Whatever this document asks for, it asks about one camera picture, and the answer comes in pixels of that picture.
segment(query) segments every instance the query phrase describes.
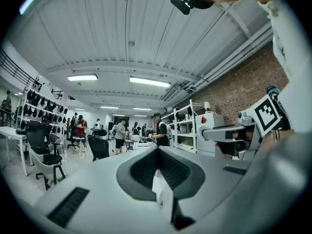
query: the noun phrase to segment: shorts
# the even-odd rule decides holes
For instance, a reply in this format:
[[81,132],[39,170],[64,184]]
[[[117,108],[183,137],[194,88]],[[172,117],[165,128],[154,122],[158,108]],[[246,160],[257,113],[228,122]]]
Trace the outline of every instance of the shorts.
[[79,137],[79,138],[84,138],[84,139],[81,139],[81,140],[80,140],[80,139],[77,139],[78,142],[81,141],[82,143],[86,143],[86,139],[87,139],[87,138],[86,138],[85,135],[78,135],[78,137]]
[[120,148],[123,146],[123,144],[125,143],[125,140],[124,139],[118,139],[116,138],[116,148]]

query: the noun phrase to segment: gray shirt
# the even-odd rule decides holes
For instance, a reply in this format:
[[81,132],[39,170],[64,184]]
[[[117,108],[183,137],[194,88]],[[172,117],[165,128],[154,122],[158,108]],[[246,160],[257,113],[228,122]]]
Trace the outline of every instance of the gray shirt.
[[121,123],[119,123],[117,126],[116,126],[116,134],[115,134],[115,138],[116,139],[124,139],[124,135],[122,135],[119,130],[123,130],[125,131],[125,126],[122,125]]

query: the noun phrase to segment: white floor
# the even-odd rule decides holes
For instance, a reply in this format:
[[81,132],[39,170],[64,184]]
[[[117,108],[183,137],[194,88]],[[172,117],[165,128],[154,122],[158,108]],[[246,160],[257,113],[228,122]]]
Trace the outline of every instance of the white floor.
[[[89,143],[87,142],[87,152],[75,152],[73,147],[67,149],[68,141],[65,140],[64,154],[60,150],[60,155],[63,157],[62,168],[68,176],[74,174],[77,170],[87,166],[93,160]],[[109,154],[115,155],[112,152],[114,141],[109,141]],[[1,170],[7,184],[12,193],[27,201],[30,205],[34,205],[39,198],[46,192],[43,178],[36,180],[35,174],[38,172],[35,166],[30,166],[29,156],[27,155],[26,170],[28,176],[25,176],[22,169],[20,152],[16,150],[16,142],[9,141],[9,149],[11,161],[7,158],[5,139],[0,138],[0,163],[3,167]]]

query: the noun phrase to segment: white shirt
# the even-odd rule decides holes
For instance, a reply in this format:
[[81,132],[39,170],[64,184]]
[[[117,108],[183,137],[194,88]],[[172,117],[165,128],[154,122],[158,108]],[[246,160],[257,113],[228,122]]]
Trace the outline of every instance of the white shirt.
[[279,100],[296,132],[312,131],[312,49],[309,38],[292,9],[279,0],[259,5],[269,13],[273,51],[289,84]]

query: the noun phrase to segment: black shirt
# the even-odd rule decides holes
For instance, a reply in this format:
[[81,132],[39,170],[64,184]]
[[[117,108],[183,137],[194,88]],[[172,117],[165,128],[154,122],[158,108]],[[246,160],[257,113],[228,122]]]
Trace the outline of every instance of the black shirt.
[[[159,127],[159,124],[161,122],[163,122],[163,121],[161,120],[156,125],[156,134],[157,135],[165,135],[165,134],[167,134],[167,126],[166,126],[166,124],[161,124],[161,126]],[[162,138],[158,138],[157,139],[157,145],[158,146],[168,146],[168,137],[165,135]]]

